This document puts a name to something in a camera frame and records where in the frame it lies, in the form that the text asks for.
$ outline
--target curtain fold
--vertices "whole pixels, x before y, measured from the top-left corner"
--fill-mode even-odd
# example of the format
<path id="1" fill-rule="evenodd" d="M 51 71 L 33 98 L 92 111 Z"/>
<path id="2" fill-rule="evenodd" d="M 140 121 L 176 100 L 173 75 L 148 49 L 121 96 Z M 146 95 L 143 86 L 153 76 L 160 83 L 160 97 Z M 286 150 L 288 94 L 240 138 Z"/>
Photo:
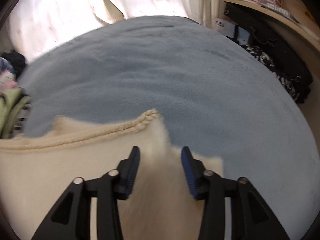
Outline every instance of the curtain fold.
<path id="1" fill-rule="evenodd" d="M 20 0 L 9 16 L 15 49 L 28 62 L 76 36 L 130 17 L 175 15 L 212 28 L 220 0 Z"/>

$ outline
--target gray-blue blanket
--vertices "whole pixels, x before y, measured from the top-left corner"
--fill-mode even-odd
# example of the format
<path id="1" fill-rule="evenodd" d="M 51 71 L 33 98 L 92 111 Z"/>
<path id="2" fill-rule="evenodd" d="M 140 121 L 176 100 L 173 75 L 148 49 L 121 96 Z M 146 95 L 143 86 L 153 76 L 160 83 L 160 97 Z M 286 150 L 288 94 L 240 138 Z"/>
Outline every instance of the gray-blue blanket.
<path id="1" fill-rule="evenodd" d="M 27 136 L 56 115 L 108 123 L 156 108 L 171 141 L 221 156 L 248 177 L 292 240 L 320 209 L 320 161 L 302 113 L 270 71 L 219 33 L 182 17 L 139 17 L 86 33 L 32 63 Z"/>

